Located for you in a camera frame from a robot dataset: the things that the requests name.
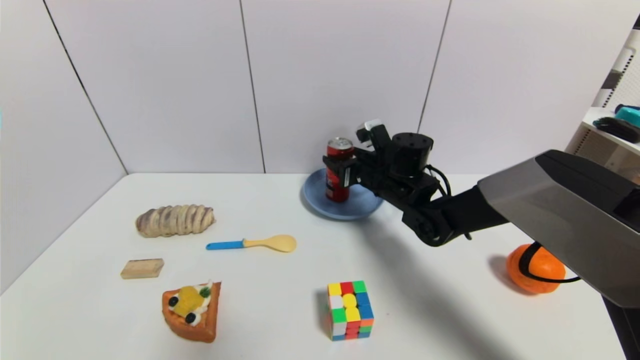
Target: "blue plate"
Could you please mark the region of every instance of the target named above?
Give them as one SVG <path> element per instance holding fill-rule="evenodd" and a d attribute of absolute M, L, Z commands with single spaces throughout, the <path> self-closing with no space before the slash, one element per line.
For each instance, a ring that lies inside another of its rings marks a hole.
<path fill-rule="evenodd" d="M 356 220 L 365 218 L 376 211 L 383 200 L 360 185 L 349 187 L 349 199 L 333 202 L 324 194 L 326 190 L 326 169 L 322 168 L 309 175 L 302 187 L 302 193 L 309 205 L 318 213 L 336 220 Z"/>

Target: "orange fruit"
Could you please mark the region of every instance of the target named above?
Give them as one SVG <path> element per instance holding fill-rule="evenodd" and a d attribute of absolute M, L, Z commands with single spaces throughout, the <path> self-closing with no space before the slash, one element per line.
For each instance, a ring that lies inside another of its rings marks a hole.
<path fill-rule="evenodd" d="M 518 264 L 524 250 L 527 250 L 529 245 L 521 245 L 509 254 L 507 257 L 507 272 L 511 280 L 526 291 L 536 294 L 550 293 L 557 289 L 560 284 L 534 280 L 520 272 Z M 564 264 L 543 247 L 533 255 L 529 263 L 529 272 L 546 279 L 564 279 L 566 275 Z"/>

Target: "toy cake slice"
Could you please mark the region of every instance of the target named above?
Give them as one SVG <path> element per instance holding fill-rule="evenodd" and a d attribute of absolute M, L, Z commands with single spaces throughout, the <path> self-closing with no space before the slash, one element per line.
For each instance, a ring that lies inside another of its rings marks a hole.
<path fill-rule="evenodd" d="M 216 339 L 220 282 L 183 286 L 165 291 L 162 313 L 169 328 L 181 338 L 212 343 Z"/>

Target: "white shelf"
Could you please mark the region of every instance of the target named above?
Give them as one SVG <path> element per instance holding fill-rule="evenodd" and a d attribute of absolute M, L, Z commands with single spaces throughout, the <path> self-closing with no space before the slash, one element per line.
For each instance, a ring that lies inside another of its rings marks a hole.
<path fill-rule="evenodd" d="M 598 120 L 600 118 L 603 117 L 613 117 L 614 116 L 614 112 L 609 110 L 609 109 L 605 109 L 605 108 L 590 108 L 589 111 L 587 111 L 586 115 L 584 116 L 584 118 L 582 119 L 582 123 L 581 125 L 586 127 L 589 130 L 595 131 L 596 133 L 598 133 L 599 135 L 602 135 L 603 137 L 609 139 L 610 141 L 624 147 L 625 149 L 633 152 L 636 155 L 640 155 L 640 145 L 635 144 L 635 143 L 630 143 L 628 141 L 622 140 L 621 138 L 615 137 L 609 133 L 605 133 L 604 131 L 600 131 L 598 129 L 596 129 L 596 127 L 593 125 L 593 122 L 595 120 Z"/>

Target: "red soda can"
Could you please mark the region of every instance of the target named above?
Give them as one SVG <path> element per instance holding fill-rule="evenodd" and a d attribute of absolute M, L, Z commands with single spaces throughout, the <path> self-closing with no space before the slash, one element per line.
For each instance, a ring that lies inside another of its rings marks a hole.
<path fill-rule="evenodd" d="M 327 158 L 348 160 L 355 149 L 351 140 L 347 138 L 333 138 L 326 146 Z M 349 198 L 349 188 L 340 184 L 340 179 L 333 171 L 326 169 L 326 196 L 335 202 L 344 202 Z"/>

